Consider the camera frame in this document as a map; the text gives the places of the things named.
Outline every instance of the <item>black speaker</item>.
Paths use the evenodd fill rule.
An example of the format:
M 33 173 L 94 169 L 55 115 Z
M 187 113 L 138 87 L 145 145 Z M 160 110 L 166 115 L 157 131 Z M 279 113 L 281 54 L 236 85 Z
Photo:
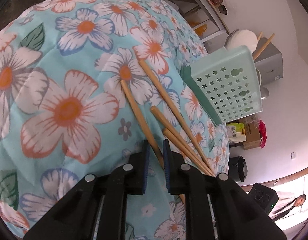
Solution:
M 278 201 L 278 195 L 275 190 L 255 183 L 248 193 L 264 211 L 269 214 Z

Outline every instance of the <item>box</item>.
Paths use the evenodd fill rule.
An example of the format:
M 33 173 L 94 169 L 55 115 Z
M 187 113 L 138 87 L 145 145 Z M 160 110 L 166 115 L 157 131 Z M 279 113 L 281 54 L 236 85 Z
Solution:
M 254 122 L 244 123 L 246 141 L 243 142 L 244 150 L 257 148 L 261 144 L 261 135 L 258 127 L 255 127 Z

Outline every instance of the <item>blue floral fabric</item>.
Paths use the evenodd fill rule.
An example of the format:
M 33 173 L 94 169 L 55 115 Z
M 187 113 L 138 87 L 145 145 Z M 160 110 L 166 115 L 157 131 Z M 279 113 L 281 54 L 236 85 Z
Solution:
M 141 150 L 145 136 L 120 80 L 160 147 L 163 127 L 151 106 L 193 147 L 138 60 L 157 75 L 214 172 L 227 172 L 225 125 L 213 125 L 179 76 L 205 56 L 198 36 L 162 0 L 46 0 L 6 26 L 0 32 L 0 216 L 11 232 L 23 237 L 86 174 L 109 174 Z M 127 201 L 128 239 L 185 239 L 184 205 L 167 192 L 153 152 L 145 195 Z

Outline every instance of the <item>black container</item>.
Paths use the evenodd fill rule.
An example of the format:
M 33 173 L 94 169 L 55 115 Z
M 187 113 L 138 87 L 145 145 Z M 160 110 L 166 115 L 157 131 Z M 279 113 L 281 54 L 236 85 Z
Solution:
M 229 176 L 235 182 L 243 182 L 247 176 L 247 166 L 242 156 L 230 158 Z

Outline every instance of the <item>chopstick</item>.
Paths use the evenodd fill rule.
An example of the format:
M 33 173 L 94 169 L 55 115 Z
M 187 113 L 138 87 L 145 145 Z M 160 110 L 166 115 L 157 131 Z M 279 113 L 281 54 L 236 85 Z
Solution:
M 204 155 L 204 152 L 202 151 L 201 147 L 199 146 L 198 142 L 196 141 L 195 137 L 193 136 L 190 128 L 188 127 L 187 123 L 185 122 L 183 116 L 177 109 L 177 107 L 174 105 L 173 101 L 169 97 L 168 93 L 163 88 L 161 82 L 158 80 L 158 78 L 154 75 L 150 67 L 147 65 L 147 63 L 144 60 L 139 61 L 140 66 L 144 70 L 144 72 L 147 74 L 147 76 L 150 78 L 150 80 L 153 82 L 153 84 L 156 86 L 158 92 L 160 93 L 161 97 L 165 100 L 177 120 L 179 121 L 180 125 L 183 127 L 184 131 L 186 132 L 187 136 L 192 141 L 194 147 L 196 148 L 197 152 L 201 156 L 203 162 L 209 166 L 208 160 L 206 156 Z
M 274 38 L 275 36 L 275 33 L 272 34 L 272 36 L 270 36 L 270 38 L 263 44 L 263 46 L 257 51 L 254 53 L 253 55 L 253 60 L 256 60 L 259 55 L 266 49 L 266 47 L 270 44 L 271 40 Z
M 149 144 L 151 145 L 151 147 L 152 147 L 152 149 L 153 149 L 153 151 L 154 151 L 154 153 L 155 153 L 155 155 L 158 159 L 159 164 L 161 165 L 162 169 L 164 170 L 164 162 L 163 162 L 163 156 L 162 156 L 161 150 L 159 149 L 158 144 L 155 141 L 154 136 L 152 135 L 152 132 L 151 132 L 149 126 L 147 125 L 140 108 L 138 107 L 138 105 L 137 105 L 131 91 L 129 90 L 125 80 L 121 80 L 120 83 L 121 83 L 122 89 L 125 93 L 125 96 L 130 103 L 132 111 L 133 111 L 133 113 L 134 113 L 143 133 L 145 134 L 145 137 L 147 138 Z M 185 196 L 179 195 L 179 197 L 182 200 L 183 204 L 185 205 Z
M 185 150 L 181 150 L 180 147 L 177 146 L 177 142 L 174 143 L 169 137 L 167 137 L 164 134 L 164 130 L 163 130 L 163 134 L 170 139 L 170 141 L 172 141 L 172 143 L 174 143 L 177 148 L 180 149 L 180 151 L 182 153 L 184 153 L 188 158 L 190 158 L 190 160 L 196 164 L 196 166 L 203 166 L 202 168 L 200 168 L 206 175 L 210 175 L 213 176 L 214 173 L 211 169 L 211 167 L 208 165 L 206 165 L 205 163 L 203 163 L 195 154 L 195 152 L 193 151 L 193 149 L 188 145 L 188 143 L 184 140 L 184 138 L 176 131 L 176 129 L 171 125 L 171 123 L 166 119 L 166 117 L 160 112 L 160 110 L 156 107 L 156 106 L 152 106 L 150 108 L 151 113 L 156 117 L 157 120 L 159 120 L 164 126 L 165 128 L 168 129 L 168 132 L 170 132 L 172 134 L 172 136 L 179 142 L 182 144 L 182 149 L 185 148 Z
M 164 136 L 169 139 L 181 152 L 183 152 L 204 174 L 215 177 L 214 173 L 208 170 L 201 161 L 199 161 L 195 155 L 192 155 L 185 146 L 171 133 L 167 128 L 163 129 Z
M 262 38 L 262 36 L 263 36 L 263 32 L 261 32 L 260 35 L 258 35 L 257 41 L 260 41 L 260 39 Z

